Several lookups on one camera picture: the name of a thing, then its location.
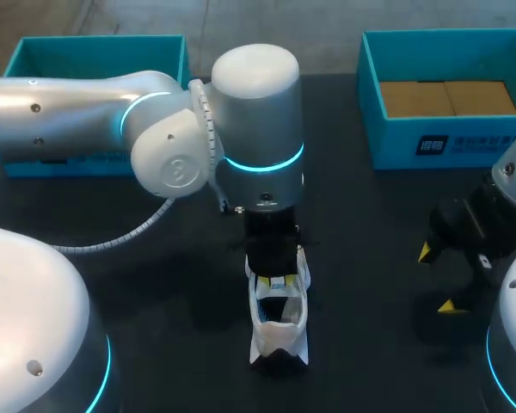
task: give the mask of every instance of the box label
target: box label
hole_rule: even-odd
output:
[[[424,135],[419,140],[416,155],[441,155],[448,139],[447,135]]]
[[[450,153],[503,153],[516,140],[515,136],[457,136],[451,139]]]

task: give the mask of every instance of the teal box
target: teal box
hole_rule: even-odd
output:
[[[191,73],[184,36],[26,37],[4,76],[101,79],[135,71],[161,71],[186,89]],[[10,163],[5,169],[23,177],[133,175],[126,153]]]
[[[380,82],[502,81],[516,107],[516,29],[364,32],[358,96],[376,170],[490,167],[514,116],[389,118]]]

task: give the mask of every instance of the white sneaker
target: white sneaker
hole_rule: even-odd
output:
[[[260,356],[268,357],[284,350],[308,364],[308,295],[311,277],[306,255],[298,247],[298,274],[284,277],[260,277],[245,262],[249,277],[249,303],[253,334],[250,343],[250,363]]]

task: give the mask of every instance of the concrete floor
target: concrete floor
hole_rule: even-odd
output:
[[[366,29],[516,27],[516,0],[0,0],[0,74],[22,36],[185,34],[194,74],[269,42],[304,73],[355,71]]]

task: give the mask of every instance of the glowing blue light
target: glowing blue light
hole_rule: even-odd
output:
[[[132,109],[134,109],[139,103],[146,101],[150,97],[165,96],[165,95],[170,95],[170,92],[153,92],[153,93],[150,93],[147,95],[140,96],[134,102],[130,103],[130,106],[125,111],[125,113],[122,115],[122,119],[120,119],[120,134],[122,135],[122,127],[124,126],[124,121],[126,120],[126,117],[128,116],[128,114],[132,111]]]
[[[240,163],[237,163],[235,161],[232,161],[228,157],[225,160],[240,170],[246,170],[248,172],[271,172],[273,170],[281,170],[281,169],[289,166],[291,163],[294,163],[294,161],[296,161],[300,157],[300,155],[302,155],[303,151],[304,151],[304,144],[302,144],[300,151],[298,151],[297,154],[295,156],[293,156],[291,159],[289,159],[288,161],[285,161],[283,163],[277,163],[276,165],[273,165],[273,166],[262,166],[262,167],[245,166],[245,165],[241,165]]]
[[[510,396],[508,396],[508,394],[505,391],[505,389],[503,389],[501,383],[499,382],[499,379],[497,379],[497,375],[495,374],[495,370],[493,369],[493,365],[491,364],[491,357],[489,356],[489,329],[488,329],[488,338],[486,339],[485,349],[486,349],[486,353],[488,354],[489,368],[491,369],[491,374],[493,374],[493,378],[495,379],[495,383],[497,383],[497,385],[501,389],[502,394],[505,395],[505,397],[510,402],[510,404],[512,406],[514,406],[514,408],[516,409],[516,403],[510,398]]]
[[[107,337],[107,370],[105,371],[105,377],[103,378],[103,383],[101,383],[100,390],[95,395],[94,401],[86,410],[86,413],[90,413],[97,403],[100,401],[100,397],[105,390],[105,385],[107,384],[107,380],[109,378],[109,372],[111,371],[111,343],[109,342],[109,337]]]

